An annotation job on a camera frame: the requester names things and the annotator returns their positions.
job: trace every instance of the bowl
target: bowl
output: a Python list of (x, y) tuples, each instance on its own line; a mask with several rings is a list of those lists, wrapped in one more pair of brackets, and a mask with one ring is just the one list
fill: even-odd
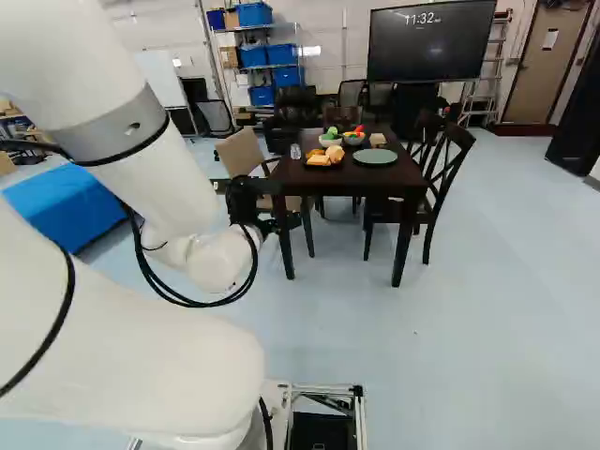
[(319, 136), (319, 144), (325, 148), (331, 147), (332, 145), (341, 145), (341, 143), (343, 141), (343, 138), (341, 136), (336, 139), (325, 139), (324, 136), (325, 136), (324, 134)]
[(365, 133), (362, 133), (360, 136), (348, 136), (344, 134), (344, 142), (348, 145), (360, 145), (366, 137), (367, 134)]

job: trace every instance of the ladder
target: ladder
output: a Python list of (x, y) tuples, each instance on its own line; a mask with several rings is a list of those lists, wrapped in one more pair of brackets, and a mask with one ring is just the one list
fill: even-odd
[[(487, 48), (493, 46), (493, 54), (486, 52), (483, 61), (481, 76), (472, 82), (465, 82), (460, 95), (462, 103), (462, 112), (458, 123), (467, 128), (474, 115), (483, 115), (483, 125), (485, 127), (498, 121), (498, 103), (500, 97), (500, 83), (503, 78), (503, 47), (506, 41), (506, 32), (508, 24), (511, 22), (513, 10), (497, 11), (494, 14), (494, 22), (490, 33), (490, 39), (487, 41)], [(487, 90), (482, 92), (482, 85), (487, 86)], [(485, 108), (475, 109), (477, 103), (485, 102)]]

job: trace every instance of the television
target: television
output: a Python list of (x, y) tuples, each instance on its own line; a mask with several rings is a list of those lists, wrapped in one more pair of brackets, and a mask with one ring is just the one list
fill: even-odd
[(480, 77), (496, 0), (371, 10), (367, 79), (435, 83)]

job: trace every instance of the gray ring band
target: gray ring band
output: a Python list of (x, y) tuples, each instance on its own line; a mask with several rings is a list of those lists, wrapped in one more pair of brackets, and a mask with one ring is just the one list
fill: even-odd
[(110, 158), (126, 152), (156, 134), (166, 111), (147, 83), (123, 106), (75, 127), (48, 134), (78, 162)]

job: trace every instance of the bread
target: bread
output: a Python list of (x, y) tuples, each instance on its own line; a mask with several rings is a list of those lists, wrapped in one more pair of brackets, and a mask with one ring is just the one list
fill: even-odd
[(325, 151), (325, 154), (331, 159), (333, 164), (338, 164), (344, 158), (345, 152), (341, 146), (332, 145)]
[(385, 136), (383, 133), (373, 133), (371, 137), (368, 138), (373, 147), (377, 147), (378, 145), (386, 145), (387, 141), (385, 140)]
[(331, 166), (331, 160), (327, 155), (313, 155), (307, 160), (309, 166)]
[(314, 157), (315, 155), (324, 155), (325, 151), (322, 148), (315, 148), (307, 153), (307, 158)]

